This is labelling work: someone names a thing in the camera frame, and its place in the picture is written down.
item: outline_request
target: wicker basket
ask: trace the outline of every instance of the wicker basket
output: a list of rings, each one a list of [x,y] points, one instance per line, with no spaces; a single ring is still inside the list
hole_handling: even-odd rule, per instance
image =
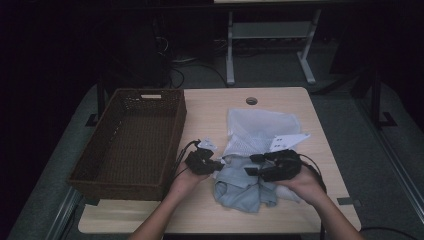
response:
[[[118,89],[68,183],[92,199],[162,200],[186,114],[183,90]]]

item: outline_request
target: crumpled towel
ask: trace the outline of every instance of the crumpled towel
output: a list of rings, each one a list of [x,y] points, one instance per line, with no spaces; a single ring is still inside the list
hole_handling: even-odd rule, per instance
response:
[[[248,157],[231,156],[231,162],[217,174],[215,200],[228,208],[256,213],[261,203],[268,207],[277,205],[276,184],[264,182],[257,176],[247,175],[244,168],[259,168]]]

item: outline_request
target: wooden table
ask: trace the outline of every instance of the wooden table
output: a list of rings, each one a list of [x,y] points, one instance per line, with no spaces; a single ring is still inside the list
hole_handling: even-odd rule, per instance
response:
[[[338,205],[337,198],[349,197],[334,160],[315,109],[303,88],[233,88],[185,90],[187,119],[180,142],[209,137],[218,146],[215,157],[222,155],[227,144],[227,111],[229,108],[265,109],[293,113],[299,119],[302,132],[311,137],[297,146],[297,152],[311,157],[320,167],[328,195]],[[257,105],[246,104],[255,97]],[[320,231],[320,219],[315,210],[279,199],[278,205],[265,205],[257,214],[228,209],[215,202],[214,179],[209,178],[196,188],[176,210],[167,233],[312,233]],[[83,233],[130,233],[146,219],[158,202],[101,200],[98,206],[86,205],[79,222]],[[339,206],[350,222],[361,224],[353,205]]]

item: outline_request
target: table leg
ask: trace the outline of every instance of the table leg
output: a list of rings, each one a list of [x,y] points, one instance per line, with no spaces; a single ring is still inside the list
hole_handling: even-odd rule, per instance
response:
[[[308,56],[309,49],[311,48],[312,40],[314,39],[315,30],[317,28],[320,15],[321,15],[321,9],[316,10],[314,13],[314,18],[312,19],[311,25],[308,30],[308,35],[306,36],[305,48],[303,48],[301,52],[297,53],[300,65],[302,66],[303,73],[305,74],[305,77],[306,77],[306,81],[308,81],[309,84],[315,84],[316,81],[306,58]]]
[[[234,85],[234,68],[233,68],[233,12],[228,17],[228,52],[227,52],[227,84]]]

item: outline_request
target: dark background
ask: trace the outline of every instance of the dark background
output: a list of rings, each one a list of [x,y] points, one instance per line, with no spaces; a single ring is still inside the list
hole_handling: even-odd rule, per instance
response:
[[[137,2],[129,1],[128,4],[132,6]],[[145,66],[139,58],[132,58],[129,52],[126,54],[128,49],[134,49],[132,43],[127,41],[131,38],[127,36],[140,38],[145,42],[142,46],[154,45],[151,41],[153,33],[149,30],[151,16],[112,14],[105,17],[96,11],[102,7],[101,1],[90,4],[85,1],[1,3],[2,239],[8,235],[82,97],[99,78],[106,80],[110,91],[122,85],[161,87],[166,83],[167,63],[152,54],[154,48],[137,49],[151,59],[153,66],[157,66],[151,73],[146,74],[151,67],[141,67],[138,73],[126,69],[131,64]],[[346,18],[352,14],[343,14],[334,9],[324,10],[320,23],[333,24],[326,24],[327,28],[321,27],[316,36],[324,41],[338,38],[343,46],[333,71],[349,73],[361,64],[376,66],[383,82],[396,90],[405,109],[424,129],[422,5],[419,1],[408,0],[396,3],[394,8],[386,8],[385,11],[379,8],[345,11],[355,12],[355,17]],[[211,34],[214,29],[225,29],[220,24],[226,24],[225,18],[222,21],[219,14],[215,19],[210,15],[209,20],[205,20],[204,14],[197,15],[203,20],[188,28],[189,22],[195,22],[192,19],[196,18],[196,14],[174,13],[172,19],[178,19],[174,24],[182,27],[180,31],[170,32],[175,47],[196,46],[196,42],[187,42],[187,39],[192,39],[187,38],[190,34],[201,42],[216,37]],[[134,18],[138,25],[129,24],[127,26],[130,27],[123,29],[119,27],[118,23]],[[141,35],[134,30],[134,26],[144,29]],[[170,24],[168,28],[178,26]],[[115,51],[114,54],[122,54],[118,61],[99,48],[98,42],[92,38],[93,32],[101,36],[98,38],[100,40],[109,39],[103,42],[104,46],[120,46],[107,48]]]

